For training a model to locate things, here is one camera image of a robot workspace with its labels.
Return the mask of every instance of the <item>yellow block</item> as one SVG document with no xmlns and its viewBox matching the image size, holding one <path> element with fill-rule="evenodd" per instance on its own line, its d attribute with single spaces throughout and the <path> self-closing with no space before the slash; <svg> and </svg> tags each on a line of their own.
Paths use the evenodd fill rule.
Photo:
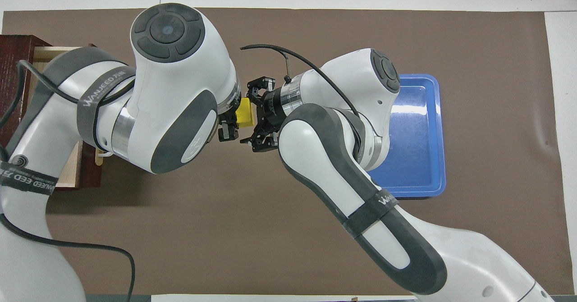
<svg viewBox="0 0 577 302">
<path fill-rule="evenodd" d="M 241 99 L 241 105 L 238 107 L 236 114 L 238 127 L 245 128 L 254 125 L 254 113 L 251 101 L 247 97 Z"/>
</svg>

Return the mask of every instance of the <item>spiral logo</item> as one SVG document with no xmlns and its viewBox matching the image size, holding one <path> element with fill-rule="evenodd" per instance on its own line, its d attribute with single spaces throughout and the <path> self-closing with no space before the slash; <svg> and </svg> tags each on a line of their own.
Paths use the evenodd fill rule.
<svg viewBox="0 0 577 302">
<path fill-rule="evenodd" d="M 18 156 L 14 156 L 14 158 L 12 158 L 12 164 L 18 167 L 25 167 L 28 164 L 28 158 L 19 154 Z"/>
</svg>

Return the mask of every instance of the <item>blue plastic container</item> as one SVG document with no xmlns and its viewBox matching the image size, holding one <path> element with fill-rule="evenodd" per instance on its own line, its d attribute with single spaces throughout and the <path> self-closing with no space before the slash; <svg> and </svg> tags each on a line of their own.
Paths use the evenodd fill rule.
<svg viewBox="0 0 577 302">
<path fill-rule="evenodd" d="M 397 198 L 435 197 L 446 185 L 439 83 L 429 74 L 401 74 L 400 85 L 389 154 L 369 175 Z"/>
</svg>

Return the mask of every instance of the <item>velcro strap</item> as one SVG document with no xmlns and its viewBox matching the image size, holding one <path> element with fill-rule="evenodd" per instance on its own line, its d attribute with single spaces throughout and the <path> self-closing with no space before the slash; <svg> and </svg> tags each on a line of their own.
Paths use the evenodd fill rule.
<svg viewBox="0 0 577 302">
<path fill-rule="evenodd" d="M 105 151 L 96 139 L 96 122 L 101 102 L 120 82 L 135 75 L 136 70 L 131 66 L 113 68 L 96 79 L 80 97 L 76 105 L 76 125 L 86 143 Z"/>
<path fill-rule="evenodd" d="M 51 195 L 58 178 L 0 161 L 0 186 L 23 192 Z"/>
<path fill-rule="evenodd" d="M 391 211 L 396 204 L 398 204 L 398 201 L 395 197 L 387 189 L 381 189 L 381 191 L 377 192 L 349 215 L 343 226 L 353 238 L 357 238 L 374 222 L 377 222 Z"/>
</svg>

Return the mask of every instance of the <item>round button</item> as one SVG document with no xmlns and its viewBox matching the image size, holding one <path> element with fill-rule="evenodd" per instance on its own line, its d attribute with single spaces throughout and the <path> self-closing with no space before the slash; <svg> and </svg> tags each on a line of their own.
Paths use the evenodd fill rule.
<svg viewBox="0 0 577 302">
<path fill-rule="evenodd" d="M 184 35 L 184 23 L 171 14 L 158 16 L 150 26 L 150 35 L 159 43 L 174 43 Z"/>
</svg>

